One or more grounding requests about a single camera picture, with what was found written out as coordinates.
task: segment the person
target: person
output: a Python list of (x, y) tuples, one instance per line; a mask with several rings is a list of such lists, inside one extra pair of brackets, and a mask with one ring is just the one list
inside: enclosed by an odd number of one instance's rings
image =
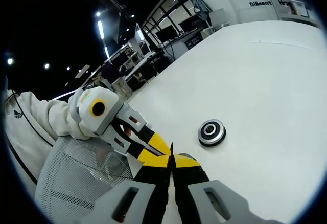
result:
[[(13, 164), (27, 192), (34, 197), (41, 169), (59, 136), (87, 140), (98, 135), (69, 114), (65, 101), (38, 100), (32, 92), (6, 91), (5, 138)], [(130, 136), (131, 131), (124, 129)]]

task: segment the shelf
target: shelf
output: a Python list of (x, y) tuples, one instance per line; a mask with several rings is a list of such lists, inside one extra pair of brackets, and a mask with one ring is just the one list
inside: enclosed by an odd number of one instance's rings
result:
[(303, 16), (286, 14), (286, 13), (283, 13), (283, 14), (281, 14), (279, 16), (280, 16), (280, 18), (282, 20), (285, 20), (285, 21), (299, 22), (299, 23), (303, 23), (303, 24), (318, 27), (318, 24), (317, 24), (317, 22), (315, 20), (310, 19), (310, 18), (306, 18), (306, 17), (303, 17)]

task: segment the sleeve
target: sleeve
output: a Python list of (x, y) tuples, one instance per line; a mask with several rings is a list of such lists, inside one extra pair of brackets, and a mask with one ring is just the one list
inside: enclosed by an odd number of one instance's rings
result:
[(69, 107), (65, 101), (40, 101), (32, 92), (22, 93), (19, 97), (37, 123), (53, 139), (56, 140), (58, 136), (68, 135), (82, 140), (87, 140), (90, 137), (98, 137), (83, 122), (75, 122), (69, 114)]

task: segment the yellow ring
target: yellow ring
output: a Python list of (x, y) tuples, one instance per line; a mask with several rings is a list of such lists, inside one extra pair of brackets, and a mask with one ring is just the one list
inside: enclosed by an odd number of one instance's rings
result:
[(101, 114), (101, 115), (97, 116), (97, 115), (95, 115), (95, 114), (93, 113), (93, 107), (94, 107), (94, 105), (97, 104), (97, 103), (103, 103), (103, 105), (104, 105), (104, 109), (106, 109), (106, 104), (105, 104), (104, 100), (101, 100), (101, 99), (95, 100), (95, 101), (92, 103), (92, 105), (90, 106), (90, 113), (91, 113), (91, 115), (94, 116), (94, 117), (99, 117), (99, 116), (102, 115), (102, 114)]

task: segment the gray gripper housing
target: gray gripper housing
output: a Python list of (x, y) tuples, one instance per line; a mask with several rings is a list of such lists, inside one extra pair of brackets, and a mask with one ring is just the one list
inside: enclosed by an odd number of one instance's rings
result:
[(220, 181), (210, 181), (188, 186), (199, 213), (201, 224), (220, 224), (217, 212), (226, 220), (224, 224), (281, 224), (263, 220), (250, 212), (245, 198)]

